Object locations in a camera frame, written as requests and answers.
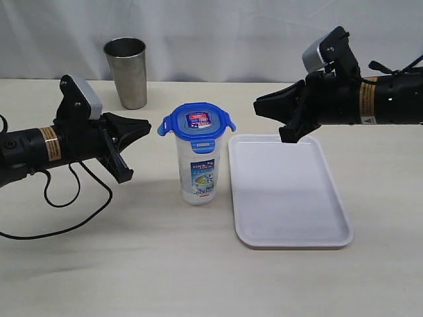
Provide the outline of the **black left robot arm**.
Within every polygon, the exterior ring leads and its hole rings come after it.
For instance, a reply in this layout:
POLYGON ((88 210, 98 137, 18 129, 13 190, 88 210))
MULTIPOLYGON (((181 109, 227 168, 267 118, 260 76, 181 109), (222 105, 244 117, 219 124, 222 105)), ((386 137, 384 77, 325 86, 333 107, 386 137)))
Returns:
POLYGON ((59 89, 63 98, 52 125, 1 131, 1 185, 89 159, 97 159, 117 183, 131 180, 134 172, 121 153, 149 134, 149 121, 103 112, 99 97, 80 77, 63 75, 59 89))

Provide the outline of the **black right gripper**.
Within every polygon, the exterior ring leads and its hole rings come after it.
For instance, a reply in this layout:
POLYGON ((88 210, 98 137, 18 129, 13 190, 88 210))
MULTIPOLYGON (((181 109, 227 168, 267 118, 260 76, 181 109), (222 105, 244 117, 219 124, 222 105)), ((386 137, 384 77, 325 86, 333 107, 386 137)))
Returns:
POLYGON ((284 123, 279 129, 284 143, 297 143, 323 124, 347 122, 340 95, 357 87, 354 81, 360 68, 350 49, 350 33, 344 27, 337 26, 324 36, 332 63, 253 102, 257 116, 284 123))

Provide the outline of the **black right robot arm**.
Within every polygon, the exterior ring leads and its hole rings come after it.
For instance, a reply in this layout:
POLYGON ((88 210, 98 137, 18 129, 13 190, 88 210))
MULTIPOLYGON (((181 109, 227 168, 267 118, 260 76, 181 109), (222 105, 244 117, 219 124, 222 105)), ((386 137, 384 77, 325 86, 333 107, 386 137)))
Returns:
POLYGON ((422 124, 422 58, 397 70, 371 61, 380 75, 363 77, 349 36, 337 26, 314 41, 301 56, 307 76, 254 101, 257 116, 282 123, 282 142, 297 143, 322 125, 422 124))

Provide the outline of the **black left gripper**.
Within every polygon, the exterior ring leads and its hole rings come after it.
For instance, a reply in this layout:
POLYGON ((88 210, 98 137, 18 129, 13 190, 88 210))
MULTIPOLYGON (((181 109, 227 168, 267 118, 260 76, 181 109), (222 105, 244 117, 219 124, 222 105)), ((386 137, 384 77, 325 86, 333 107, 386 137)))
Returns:
POLYGON ((71 75, 61 77, 59 89, 63 98, 54 125, 63 137, 69 158, 73 161, 96 158, 119 184, 131 180, 134 172, 120 153, 149 134, 149 121, 111 112, 101 114, 99 120, 89 120, 89 105, 71 75))

